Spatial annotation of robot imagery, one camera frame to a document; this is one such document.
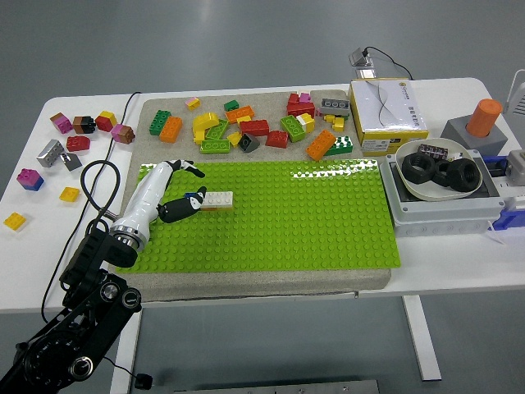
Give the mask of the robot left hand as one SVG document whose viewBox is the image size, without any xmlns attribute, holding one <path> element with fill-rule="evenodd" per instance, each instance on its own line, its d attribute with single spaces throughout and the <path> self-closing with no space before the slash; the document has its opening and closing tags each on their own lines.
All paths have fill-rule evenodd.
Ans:
<svg viewBox="0 0 525 394">
<path fill-rule="evenodd" d="M 177 159 L 157 164 L 139 182 L 123 215 L 112 224 L 111 232 L 116 233 L 124 227 L 149 237 L 149 224 L 158 216 L 157 206 L 165 194 L 172 174 L 179 170 L 191 172 L 199 178 L 205 177 L 191 161 Z"/>
</svg>

